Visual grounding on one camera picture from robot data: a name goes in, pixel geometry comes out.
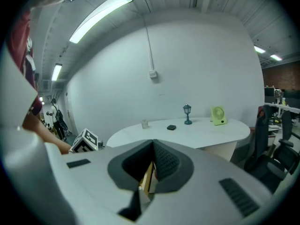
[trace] door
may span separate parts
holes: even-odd
[[[69,128],[69,131],[71,131],[74,135],[78,136],[77,128],[75,125],[74,117],[73,117],[73,110],[72,110],[72,104],[71,104],[71,94],[69,86],[67,86],[67,92],[65,95],[65,103],[67,107],[67,116],[70,121],[71,127]]]

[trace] brick wall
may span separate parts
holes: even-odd
[[[300,61],[262,70],[265,86],[300,90]]]

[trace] fluorescent light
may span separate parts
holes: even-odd
[[[270,57],[274,58],[277,61],[281,61],[282,60],[282,58],[276,56],[275,54],[271,55]]]
[[[51,79],[52,81],[56,81],[58,74],[60,73],[61,67],[62,67],[61,64],[59,64],[59,63],[55,64],[55,68],[54,68],[52,79]]]
[[[80,39],[83,38],[83,36],[102,18],[131,1],[132,0],[107,0],[102,3],[79,25],[71,36],[70,42],[78,43]]]
[[[255,51],[257,51],[258,53],[264,53],[265,52],[265,50],[263,50],[263,49],[261,49],[257,46],[254,46],[254,48],[255,48]]]

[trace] wall outlet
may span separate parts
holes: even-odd
[[[158,76],[156,70],[151,70],[149,71],[149,78],[153,79],[156,78]]]

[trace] red shirt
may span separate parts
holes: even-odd
[[[10,36],[7,39],[8,50],[15,61],[21,73],[26,80],[36,89],[34,84],[34,74],[32,66],[26,61],[27,55],[27,40],[30,32],[30,11],[24,13],[18,22],[15,24]],[[37,115],[42,109],[42,103],[38,97],[34,100],[30,110],[34,115]]]

